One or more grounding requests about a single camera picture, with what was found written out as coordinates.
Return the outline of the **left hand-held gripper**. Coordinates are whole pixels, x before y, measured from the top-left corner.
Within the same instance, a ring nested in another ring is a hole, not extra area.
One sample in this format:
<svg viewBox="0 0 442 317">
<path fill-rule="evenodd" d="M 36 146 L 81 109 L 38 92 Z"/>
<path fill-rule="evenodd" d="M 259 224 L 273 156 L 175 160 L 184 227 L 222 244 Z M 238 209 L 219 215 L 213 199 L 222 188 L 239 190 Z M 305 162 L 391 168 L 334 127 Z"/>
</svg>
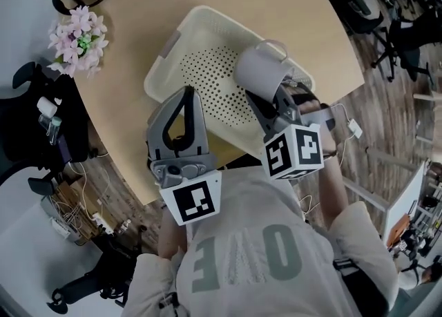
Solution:
<svg viewBox="0 0 442 317">
<path fill-rule="evenodd" d="M 169 130 L 184 112 L 184 134 L 175 140 Z M 148 167 L 178 225 L 220 212 L 222 173 L 209 152 L 202 103 L 198 92 L 185 86 L 165 99 L 148 119 Z"/>
</svg>

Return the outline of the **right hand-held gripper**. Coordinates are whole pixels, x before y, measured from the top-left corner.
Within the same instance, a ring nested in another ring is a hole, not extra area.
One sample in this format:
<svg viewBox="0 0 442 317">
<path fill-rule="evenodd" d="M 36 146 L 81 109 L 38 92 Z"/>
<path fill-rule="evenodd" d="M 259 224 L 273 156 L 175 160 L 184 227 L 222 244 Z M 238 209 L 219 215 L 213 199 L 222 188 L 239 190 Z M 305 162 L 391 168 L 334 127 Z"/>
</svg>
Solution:
<svg viewBox="0 0 442 317">
<path fill-rule="evenodd" d="M 335 125 L 331 108 L 301 114 L 292 94 L 279 85 L 273 103 L 245 91 L 247 101 L 265 136 L 261 161 L 272 180 L 295 180 L 324 167 L 322 126 Z"/>
</svg>

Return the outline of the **person's right hand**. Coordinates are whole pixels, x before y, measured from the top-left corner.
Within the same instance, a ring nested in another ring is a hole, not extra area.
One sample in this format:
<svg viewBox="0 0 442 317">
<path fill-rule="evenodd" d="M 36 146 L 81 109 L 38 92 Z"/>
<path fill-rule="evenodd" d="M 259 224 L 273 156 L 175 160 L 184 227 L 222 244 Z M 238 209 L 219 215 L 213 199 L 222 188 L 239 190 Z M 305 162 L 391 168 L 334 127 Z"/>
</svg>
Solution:
<svg viewBox="0 0 442 317">
<path fill-rule="evenodd" d="M 321 104 L 318 100 L 312 99 L 298 106 L 301 114 L 313 113 L 321 110 Z"/>
</svg>

